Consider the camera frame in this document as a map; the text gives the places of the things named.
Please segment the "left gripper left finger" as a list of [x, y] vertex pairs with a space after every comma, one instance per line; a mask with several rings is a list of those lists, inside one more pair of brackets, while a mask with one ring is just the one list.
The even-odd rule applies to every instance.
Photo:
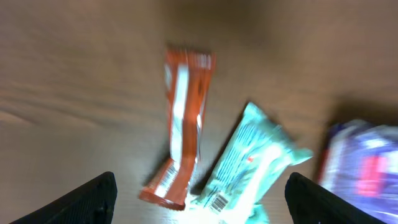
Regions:
[[111, 224], [117, 194], [107, 171], [12, 224]]

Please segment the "purple sanitary pad pack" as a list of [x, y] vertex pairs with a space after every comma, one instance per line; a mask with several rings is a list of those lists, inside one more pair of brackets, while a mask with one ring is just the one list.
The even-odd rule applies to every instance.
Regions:
[[397, 126], [355, 119], [330, 129], [318, 183], [385, 223], [397, 223]]

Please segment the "red-orange snack bar wrapper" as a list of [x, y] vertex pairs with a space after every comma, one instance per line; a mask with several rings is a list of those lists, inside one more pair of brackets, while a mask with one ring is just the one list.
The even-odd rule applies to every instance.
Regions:
[[139, 198], [182, 211], [200, 159], [206, 99], [215, 71], [215, 55], [171, 47], [165, 54], [170, 157], [140, 191]]

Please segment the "teal snack packet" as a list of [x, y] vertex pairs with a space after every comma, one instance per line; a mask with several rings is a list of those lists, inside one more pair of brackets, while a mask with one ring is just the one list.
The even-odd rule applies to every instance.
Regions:
[[190, 210], [205, 223], [268, 223], [261, 199], [288, 166], [312, 156], [249, 102]]

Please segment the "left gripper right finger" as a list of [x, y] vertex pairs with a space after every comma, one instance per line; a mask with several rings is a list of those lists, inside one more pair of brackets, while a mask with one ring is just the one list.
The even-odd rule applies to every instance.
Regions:
[[298, 172], [285, 185], [294, 224], [384, 224]]

